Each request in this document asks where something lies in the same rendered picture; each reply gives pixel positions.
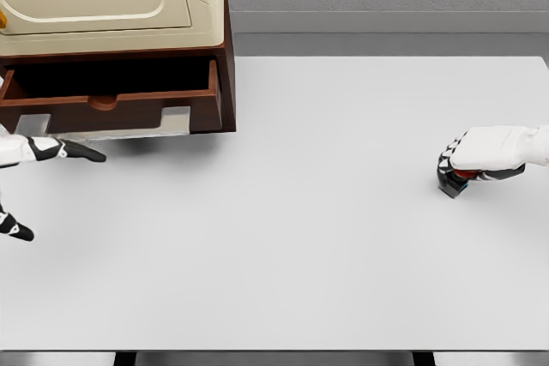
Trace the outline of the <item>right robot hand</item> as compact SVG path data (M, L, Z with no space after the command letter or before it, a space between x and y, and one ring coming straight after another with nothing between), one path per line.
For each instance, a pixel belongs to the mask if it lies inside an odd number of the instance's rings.
M472 127L454 139L438 158L437 170L477 171L473 180L504 180L525 171L524 126Z

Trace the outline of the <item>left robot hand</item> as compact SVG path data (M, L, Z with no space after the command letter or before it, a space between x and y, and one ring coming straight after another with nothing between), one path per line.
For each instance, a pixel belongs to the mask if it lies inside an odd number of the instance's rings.
M12 134L0 124L0 169L49 159L87 159L95 163L106 162L106 156L103 153L80 143L54 137ZM0 233L27 242L34 239L33 231L5 211L1 202Z

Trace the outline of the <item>red button switch dark base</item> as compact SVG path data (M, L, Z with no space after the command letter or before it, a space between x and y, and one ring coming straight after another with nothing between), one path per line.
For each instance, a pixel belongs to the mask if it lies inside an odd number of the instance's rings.
M450 198L455 199L468 186L468 182L477 177L477 175L477 171L444 171L438 169L438 188Z

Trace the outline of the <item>brown wooden drawer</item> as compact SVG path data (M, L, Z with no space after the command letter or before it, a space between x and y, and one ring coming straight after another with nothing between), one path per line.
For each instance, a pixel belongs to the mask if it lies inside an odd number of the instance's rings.
M190 108L190 131L222 128L215 60L41 63L9 68L0 87L0 124L14 132L22 115L48 114L51 134L160 126L168 107Z

